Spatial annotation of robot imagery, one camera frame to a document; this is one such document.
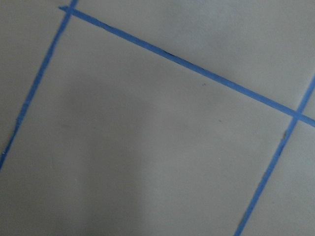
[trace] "white surface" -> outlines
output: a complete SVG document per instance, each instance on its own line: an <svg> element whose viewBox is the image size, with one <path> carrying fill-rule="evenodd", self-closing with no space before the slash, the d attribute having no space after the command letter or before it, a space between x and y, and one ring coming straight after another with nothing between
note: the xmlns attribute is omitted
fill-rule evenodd
<svg viewBox="0 0 315 236"><path fill-rule="evenodd" d="M314 0L81 0L77 8L293 109L314 75Z"/></svg>
<svg viewBox="0 0 315 236"><path fill-rule="evenodd" d="M2 234L231 235L289 120L72 18L1 173Z"/></svg>
<svg viewBox="0 0 315 236"><path fill-rule="evenodd" d="M315 129L298 123L243 236L313 236Z"/></svg>
<svg viewBox="0 0 315 236"><path fill-rule="evenodd" d="M1 3L2 149L63 4ZM314 73L312 1L78 8L292 108ZM73 17L0 172L0 235L233 235L289 121ZM312 235L313 136L298 124L244 235Z"/></svg>

